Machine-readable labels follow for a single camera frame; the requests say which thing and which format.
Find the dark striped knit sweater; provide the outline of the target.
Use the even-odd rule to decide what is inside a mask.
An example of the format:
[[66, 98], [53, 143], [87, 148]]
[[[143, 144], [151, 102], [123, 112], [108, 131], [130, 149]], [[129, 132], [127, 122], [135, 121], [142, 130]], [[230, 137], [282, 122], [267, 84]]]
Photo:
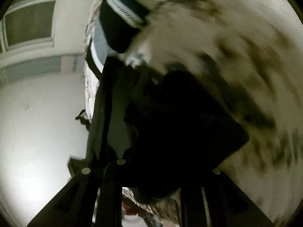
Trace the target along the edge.
[[119, 201], [129, 187], [153, 204], [180, 192], [202, 198], [213, 169], [248, 141], [245, 128], [186, 70], [156, 75], [106, 58], [91, 129], [101, 188]]

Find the black clothes pile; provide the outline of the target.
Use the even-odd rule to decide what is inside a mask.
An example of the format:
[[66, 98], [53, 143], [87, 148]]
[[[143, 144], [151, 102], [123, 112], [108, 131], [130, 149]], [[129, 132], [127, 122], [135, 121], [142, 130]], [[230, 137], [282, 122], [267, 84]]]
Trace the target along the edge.
[[89, 131], [90, 121], [85, 109], [81, 110], [81, 112], [75, 117], [75, 120], [78, 120], [82, 125], [85, 126], [86, 130]]

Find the left grey curtain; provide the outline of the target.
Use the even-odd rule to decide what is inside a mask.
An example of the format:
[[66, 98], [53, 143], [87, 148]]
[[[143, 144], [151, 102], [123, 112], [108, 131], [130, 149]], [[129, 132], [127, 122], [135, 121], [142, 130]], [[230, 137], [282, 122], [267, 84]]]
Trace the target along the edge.
[[1, 67], [1, 86], [44, 74], [82, 72], [81, 55], [61, 55], [37, 58]]

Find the floral bed blanket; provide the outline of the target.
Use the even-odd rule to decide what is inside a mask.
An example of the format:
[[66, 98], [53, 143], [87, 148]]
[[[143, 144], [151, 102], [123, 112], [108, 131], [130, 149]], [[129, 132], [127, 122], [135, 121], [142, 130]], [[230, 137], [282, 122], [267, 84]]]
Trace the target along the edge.
[[302, 32], [274, 0], [138, 0], [148, 27], [120, 55], [165, 74], [180, 61], [249, 132], [221, 168], [275, 226], [302, 213]]

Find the folded black grey striped sweater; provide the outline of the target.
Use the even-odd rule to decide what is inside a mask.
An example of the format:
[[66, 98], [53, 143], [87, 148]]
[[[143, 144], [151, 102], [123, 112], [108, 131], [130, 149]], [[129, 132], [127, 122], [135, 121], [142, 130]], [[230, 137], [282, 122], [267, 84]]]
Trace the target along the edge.
[[128, 50], [150, 10], [137, 0], [101, 0], [90, 27], [85, 60], [100, 80], [106, 59]]

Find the window with white frame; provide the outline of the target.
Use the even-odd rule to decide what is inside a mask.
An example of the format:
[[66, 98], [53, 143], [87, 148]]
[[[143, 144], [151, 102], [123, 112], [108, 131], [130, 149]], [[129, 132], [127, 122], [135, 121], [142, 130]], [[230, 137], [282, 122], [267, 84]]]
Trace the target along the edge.
[[1, 20], [1, 54], [30, 46], [53, 46], [57, 0], [13, 0]]

